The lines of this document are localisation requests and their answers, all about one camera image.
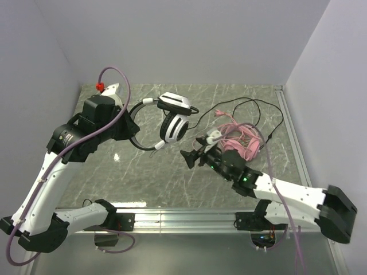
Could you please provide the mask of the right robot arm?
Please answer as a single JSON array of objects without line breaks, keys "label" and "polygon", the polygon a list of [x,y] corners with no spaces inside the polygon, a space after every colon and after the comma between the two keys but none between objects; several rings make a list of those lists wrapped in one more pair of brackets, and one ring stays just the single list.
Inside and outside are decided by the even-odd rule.
[{"label": "right robot arm", "polygon": [[313,188],[271,179],[248,167],[236,150],[200,148],[182,150],[180,154],[189,168],[207,165],[232,182],[236,193],[258,199],[253,212],[235,214],[237,230],[260,232],[294,225],[319,229],[326,238],[338,243],[350,242],[357,208],[339,187]]}]

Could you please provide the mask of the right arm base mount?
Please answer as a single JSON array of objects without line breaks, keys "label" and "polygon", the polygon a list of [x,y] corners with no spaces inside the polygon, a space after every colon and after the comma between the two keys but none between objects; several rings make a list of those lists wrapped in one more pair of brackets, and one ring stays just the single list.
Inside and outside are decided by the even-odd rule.
[{"label": "right arm base mount", "polygon": [[248,231],[251,246],[264,252],[279,246],[288,234],[287,224],[275,225],[253,212],[236,212],[233,226],[238,231]]}]

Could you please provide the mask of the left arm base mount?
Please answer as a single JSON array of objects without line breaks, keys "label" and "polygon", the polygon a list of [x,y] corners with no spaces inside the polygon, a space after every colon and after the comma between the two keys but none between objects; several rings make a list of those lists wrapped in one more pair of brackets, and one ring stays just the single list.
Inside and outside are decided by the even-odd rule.
[{"label": "left arm base mount", "polygon": [[135,214],[115,213],[102,225],[95,226],[94,231],[105,231],[107,234],[95,233],[94,243],[97,247],[114,248],[123,236],[120,232],[131,232],[134,229]]}]

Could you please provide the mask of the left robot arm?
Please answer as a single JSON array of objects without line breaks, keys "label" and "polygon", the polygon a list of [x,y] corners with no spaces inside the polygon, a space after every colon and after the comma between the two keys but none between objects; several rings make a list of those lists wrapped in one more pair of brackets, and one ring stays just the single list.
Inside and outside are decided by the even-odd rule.
[{"label": "left robot arm", "polygon": [[21,207],[1,219],[1,230],[18,237],[18,244],[27,251],[50,253],[80,230],[92,226],[121,229],[116,207],[104,199],[66,213],[56,212],[56,207],[69,182],[100,144],[127,140],[138,130],[120,96],[86,99],[81,112],[55,129],[34,185]]}]

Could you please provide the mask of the white black headphones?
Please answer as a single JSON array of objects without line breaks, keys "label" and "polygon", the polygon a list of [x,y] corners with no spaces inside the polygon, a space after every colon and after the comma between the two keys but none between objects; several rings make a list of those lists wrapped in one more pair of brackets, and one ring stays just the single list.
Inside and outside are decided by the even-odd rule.
[{"label": "white black headphones", "polygon": [[130,118],[135,121],[136,114],[142,108],[149,105],[156,105],[159,109],[168,111],[169,113],[161,124],[159,131],[159,137],[161,140],[156,145],[148,148],[142,146],[135,136],[130,139],[132,145],[142,151],[158,151],[170,143],[180,141],[189,128],[188,117],[192,114],[199,113],[199,110],[191,105],[187,97],[171,92],[165,92],[157,99],[145,98],[141,102],[137,103],[130,110]]}]

